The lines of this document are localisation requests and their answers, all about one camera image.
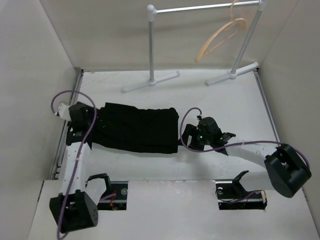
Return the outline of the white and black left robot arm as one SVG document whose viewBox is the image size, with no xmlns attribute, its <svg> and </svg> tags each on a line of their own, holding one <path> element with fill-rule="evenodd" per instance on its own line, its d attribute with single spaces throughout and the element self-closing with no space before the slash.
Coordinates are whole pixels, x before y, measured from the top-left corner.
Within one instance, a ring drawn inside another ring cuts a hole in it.
<svg viewBox="0 0 320 240">
<path fill-rule="evenodd" d="M 97 226 L 98 204 L 112 195 L 112 186 L 106 173 L 89 175 L 87 171 L 97 109 L 81 102 L 60 103 L 55 114 L 69 123 L 62 185 L 58 195 L 49 201 L 57 235 L 62 238 L 70 232 Z"/>
</svg>

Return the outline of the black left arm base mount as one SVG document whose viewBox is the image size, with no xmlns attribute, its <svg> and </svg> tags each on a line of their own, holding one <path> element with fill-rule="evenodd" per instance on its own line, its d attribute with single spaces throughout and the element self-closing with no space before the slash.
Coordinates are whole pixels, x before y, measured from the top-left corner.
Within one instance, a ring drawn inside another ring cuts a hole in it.
<svg viewBox="0 0 320 240">
<path fill-rule="evenodd" d="M 125 211 L 127 209 L 128 181 L 112 181 L 97 205 L 99 211 Z"/>
</svg>

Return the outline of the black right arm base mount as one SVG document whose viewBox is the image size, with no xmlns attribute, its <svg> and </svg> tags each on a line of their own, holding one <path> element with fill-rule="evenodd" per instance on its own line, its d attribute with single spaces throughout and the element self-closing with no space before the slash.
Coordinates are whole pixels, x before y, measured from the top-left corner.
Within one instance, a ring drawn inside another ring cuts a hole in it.
<svg viewBox="0 0 320 240">
<path fill-rule="evenodd" d="M 265 210 L 268 205 L 265 191 L 246 191 L 233 180 L 216 181 L 215 186 L 219 210 Z"/>
</svg>

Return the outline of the black trousers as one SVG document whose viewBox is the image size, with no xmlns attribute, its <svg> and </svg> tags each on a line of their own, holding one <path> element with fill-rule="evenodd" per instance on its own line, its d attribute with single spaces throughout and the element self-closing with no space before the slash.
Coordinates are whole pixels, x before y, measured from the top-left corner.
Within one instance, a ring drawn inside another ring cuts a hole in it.
<svg viewBox="0 0 320 240">
<path fill-rule="evenodd" d="M 178 152 L 178 120 L 173 107 L 138 109 L 107 102 L 98 111 L 92 142 L 134 153 L 175 154 Z"/>
</svg>

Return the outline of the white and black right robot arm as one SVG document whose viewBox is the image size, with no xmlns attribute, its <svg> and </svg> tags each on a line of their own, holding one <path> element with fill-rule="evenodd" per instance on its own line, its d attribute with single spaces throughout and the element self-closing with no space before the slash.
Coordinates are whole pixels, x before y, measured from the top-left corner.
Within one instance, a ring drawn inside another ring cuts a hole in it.
<svg viewBox="0 0 320 240">
<path fill-rule="evenodd" d="M 280 195 L 291 198 L 311 178 L 306 160 L 297 149 L 286 143 L 270 140 L 245 141 L 236 134 L 223 132 L 212 117 L 198 118 L 198 124 L 181 125 L 180 144 L 197 153 L 212 151 L 238 157 L 266 169 L 271 186 Z"/>
</svg>

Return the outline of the beige plastic hanger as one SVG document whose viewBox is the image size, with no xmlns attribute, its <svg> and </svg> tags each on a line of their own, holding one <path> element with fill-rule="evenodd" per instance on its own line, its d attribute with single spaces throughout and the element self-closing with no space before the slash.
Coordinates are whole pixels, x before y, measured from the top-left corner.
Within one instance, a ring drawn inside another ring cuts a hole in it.
<svg viewBox="0 0 320 240">
<path fill-rule="evenodd" d="M 247 21 L 242 17 L 234 17 L 233 8 L 238 0 L 234 0 L 229 9 L 229 22 L 215 31 L 202 45 L 197 52 L 194 61 L 199 63 L 201 59 L 223 45 L 226 41 L 233 38 L 238 33 L 244 31 L 247 28 Z"/>
</svg>

